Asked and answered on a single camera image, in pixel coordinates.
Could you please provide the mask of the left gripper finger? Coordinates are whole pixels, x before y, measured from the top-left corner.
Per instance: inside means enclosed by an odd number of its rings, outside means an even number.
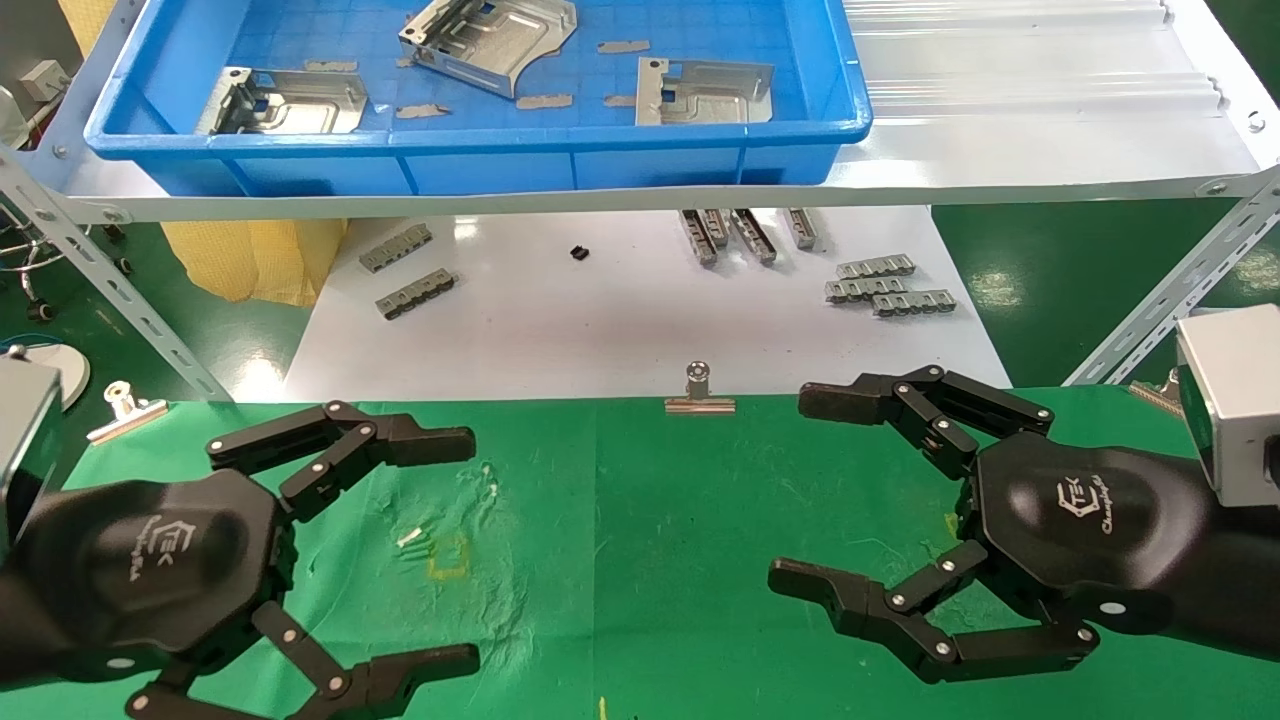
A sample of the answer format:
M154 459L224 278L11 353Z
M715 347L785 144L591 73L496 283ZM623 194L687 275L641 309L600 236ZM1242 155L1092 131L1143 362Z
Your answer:
M206 452L212 469L247 477L308 460L279 487L285 515L306 523L380 465L468 461L476 454L476 437L467 427L426 429L407 413L375 415L330 401L218 437Z
M343 669L278 602L255 609L251 623L312 685L312 694L289 719L394 719L413 693L430 682L468 676L480 667L479 648L449 644L380 655ZM192 698L193 664L173 664L125 705L131 719L256 719L238 708Z

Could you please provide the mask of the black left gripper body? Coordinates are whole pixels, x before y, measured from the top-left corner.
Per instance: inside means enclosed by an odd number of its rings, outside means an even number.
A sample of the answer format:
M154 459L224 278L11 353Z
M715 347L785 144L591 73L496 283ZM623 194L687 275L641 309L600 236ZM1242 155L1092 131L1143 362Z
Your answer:
M18 682L219 673L259 641L251 615L283 601L297 559L278 498L234 470L49 496L18 538Z

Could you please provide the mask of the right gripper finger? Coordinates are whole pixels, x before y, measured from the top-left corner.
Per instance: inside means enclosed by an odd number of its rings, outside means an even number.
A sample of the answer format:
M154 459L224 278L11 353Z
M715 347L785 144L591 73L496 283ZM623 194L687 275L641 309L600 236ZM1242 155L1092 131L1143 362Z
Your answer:
M952 480L973 473L979 452L968 427L1004 439L1046 436L1053 423L1050 409L938 365L905 375L863 373L847 386L806 383L797 410L814 420L890 425Z
M978 682L1073 670L1100 644L1097 632L1037 601L1033 626L950 635L931 611L965 589L989 564L988 550L968 539L895 587L869 577L776 559L768 587L822 607L840 635L891 652L925 684Z

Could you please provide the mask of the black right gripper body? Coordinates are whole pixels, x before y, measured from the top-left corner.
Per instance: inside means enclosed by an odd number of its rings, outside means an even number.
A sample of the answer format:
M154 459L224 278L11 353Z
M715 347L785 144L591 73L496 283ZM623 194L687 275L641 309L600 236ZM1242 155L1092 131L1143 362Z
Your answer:
M965 529L988 553L978 580L1016 614L1230 635L1222 510L1188 457L1023 432L975 456L969 496Z

